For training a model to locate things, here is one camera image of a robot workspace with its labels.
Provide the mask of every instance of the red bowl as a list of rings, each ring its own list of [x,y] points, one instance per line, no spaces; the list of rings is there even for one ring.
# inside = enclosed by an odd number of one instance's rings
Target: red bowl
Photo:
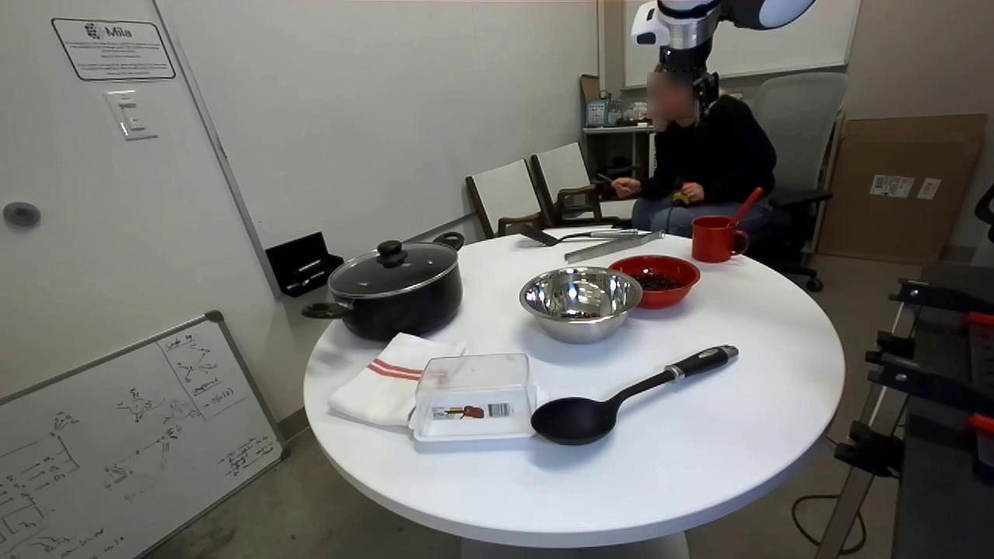
[[[665,256],[621,257],[611,271],[627,272],[642,286],[639,306],[670,306],[703,278],[694,265]]]

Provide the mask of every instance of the white towel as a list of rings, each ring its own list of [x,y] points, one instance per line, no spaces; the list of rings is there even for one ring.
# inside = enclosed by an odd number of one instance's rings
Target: white towel
[[[396,333],[372,363],[366,363],[339,392],[328,394],[328,406],[339,415],[366,426],[407,428],[407,415],[415,399],[415,380],[423,377],[429,359],[444,353],[459,351],[441,343]]]

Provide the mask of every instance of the pot lid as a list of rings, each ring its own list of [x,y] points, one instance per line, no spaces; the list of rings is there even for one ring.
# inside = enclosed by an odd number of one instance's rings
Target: pot lid
[[[456,250],[430,242],[377,246],[377,257],[332,272],[328,290],[339,298],[391,298],[423,290],[456,266]]]

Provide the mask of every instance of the utensil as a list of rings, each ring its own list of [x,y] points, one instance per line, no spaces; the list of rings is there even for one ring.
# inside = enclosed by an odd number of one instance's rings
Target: utensil
[[[377,257],[339,266],[328,298],[304,306],[313,320],[340,320],[354,335],[389,343],[448,325],[464,302],[453,240],[382,242]]]
[[[569,344],[609,339],[639,298],[639,282],[609,266],[559,266],[530,276],[518,293],[534,322]]]
[[[690,353],[685,359],[665,365],[657,377],[627,386],[609,399],[587,399],[587,398],[551,399],[530,413],[530,428],[555,444],[590,444],[614,428],[619,410],[627,398],[665,381],[676,381],[683,377],[717,368],[735,357],[739,357],[739,349],[713,344]]]
[[[670,306],[703,278],[694,265],[667,256],[632,256],[611,265],[642,286],[639,306]]]
[[[764,186],[753,186],[747,191],[747,198],[735,207],[735,215],[729,218],[733,229],[739,229],[739,224],[744,219],[744,215],[752,210],[752,205],[764,196]]]
[[[521,237],[527,237],[527,240],[534,240],[534,242],[539,242],[539,246],[559,246],[559,242],[566,242],[566,240],[590,237],[590,229],[585,229],[585,234],[569,234],[569,237],[551,237],[551,234],[543,234],[543,229],[521,229]]]
[[[704,215],[691,219],[690,256],[691,262],[729,262],[744,250],[747,237],[729,218]]]
[[[660,234],[652,234],[652,229],[636,229],[636,234],[625,234],[619,240],[609,240],[609,242],[599,242],[599,246],[587,246],[587,247],[577,247],[577,250],[566,250],[566,262],[574,265],[574,262],[590,262],[590,257],[599,257],[599,256],[614,256],[614,250],[625,250],[625,247],[632,247],[632,246],[647,246],[652,240],[660,240]]]

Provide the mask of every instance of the cardboard box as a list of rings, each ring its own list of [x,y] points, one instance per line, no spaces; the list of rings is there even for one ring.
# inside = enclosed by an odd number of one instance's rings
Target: cardboard box
[[[582,101],[590,101],[590,98],[606,98],[606,92],[599,90],[596,73],[582,73]]]
[[[846,120],[816,250],[937,262],[983,149],[983,115]]]

